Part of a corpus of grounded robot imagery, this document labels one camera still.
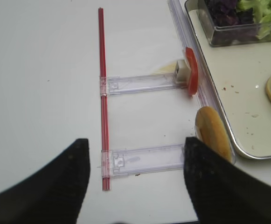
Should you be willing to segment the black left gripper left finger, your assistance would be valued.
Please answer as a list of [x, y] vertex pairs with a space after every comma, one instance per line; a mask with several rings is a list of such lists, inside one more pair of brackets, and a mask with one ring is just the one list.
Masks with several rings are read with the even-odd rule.
[[89, 179], [89, 141], [77, 139], [42, 169], [0, 193], [0, 224], [75, 224]]

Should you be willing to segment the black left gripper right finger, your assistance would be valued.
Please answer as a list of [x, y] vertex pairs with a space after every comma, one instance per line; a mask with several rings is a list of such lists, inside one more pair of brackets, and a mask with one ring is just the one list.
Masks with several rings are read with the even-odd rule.
[[184, 180], [201, 224], [271, 224], [271, 186], [196, 137], [184, 145]]

